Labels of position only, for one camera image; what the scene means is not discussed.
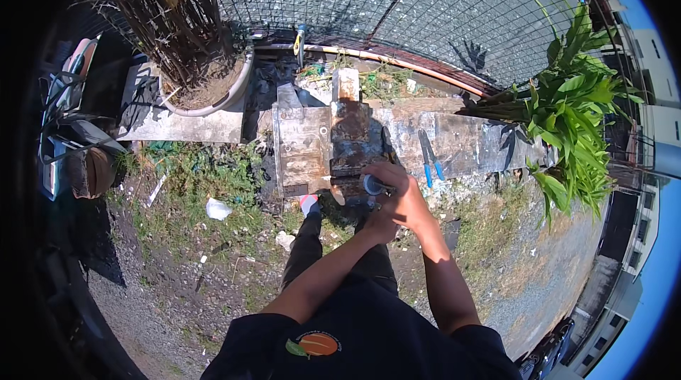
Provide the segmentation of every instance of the car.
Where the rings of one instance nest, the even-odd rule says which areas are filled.
[[[543,380],[563,358],[575,329],[572,318],[566,318],[541,339],[527,358],[516,359],[515,364],[523,380]]]

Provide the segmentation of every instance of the black t-shirt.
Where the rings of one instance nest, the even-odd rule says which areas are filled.
[[[201,380],[520,379],[491,328],[447,336],[373,281],[345,281],[305,324],[274,313],[232,321]]]

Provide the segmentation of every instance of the orange pipe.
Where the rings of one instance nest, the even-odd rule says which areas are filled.
[[[293,50],[293,48],[294,48],[293,44],[286,44],[286,43],[275,43],[275,44],[268,44],[268,45],[265,45],[265,46],[255,46],[254,47],[254,49],[256,51],[267,50],[267,49],[276,49],[276,50],[288,50],[288,49],[290,49],[290,50]],[[359,58],[368,58],[368,59],[374,60],[374,61],[386,62],[388,64],[392,64],[393,66],[413,69],[414,71],[417,71],[419,73],[437,78],[439,80],[442,80],[443,82],[447,82],[451,85],[460,87],[461,89],[464,89],[465,91],[471,92],[472,94],[478,95],[480,97],[485,96],[485,95],[483,95],[483,93],[480,89],[476,89],[473,86],[467,85],[464,82],[456,80],[455,78],[445,76],[444,74],[440,74],[440,73],[435,72],[431,69],[427,69],[427,68],[417,66],[416,64],[412,64],[411,62],[397,60],[396,58],[390,58],[390,57],[386,57],[384,55],[378,55],[377,53],[367,52],[367,51],[356,51],[355,49],[338,48],[336,46],[322,46],[322,45],[319,45],[319,44],[306,44],[305,45],[305,51],[337,53],[337,54],[351,55],[353,57],[359,57]]]

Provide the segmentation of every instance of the black pants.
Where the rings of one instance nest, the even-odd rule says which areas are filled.
[[[362,230],[365,221],[366,218],[357,224],[355,234]],[[288,262],[286,262],[284,278],[281,282],[282,290],[291,281],[294,281],[298,275],[302,274],[304,270],[321,259],[320,232],[321,214],[308,214],[292,243],[291,255]],[[351,273],[373,280],[390,293],[395,296],[398,295],[395,272],[392,270],[392,264],[390,263],[390,257],[388,257],[387,246],[385,244],[378,244],[370,248],[353,266]]]

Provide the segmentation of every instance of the person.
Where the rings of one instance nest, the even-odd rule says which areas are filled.
[[[211,379],[519,379],[501,337],[481,325],[471,292],[416,179],[400,166],[365,167],[395,187],[355,235],[321,256],[316,197],[283,276],[283,290],[260,313],[234,319]],[[386,244],[399,225],[421,244],[437,328],[398,298]]]

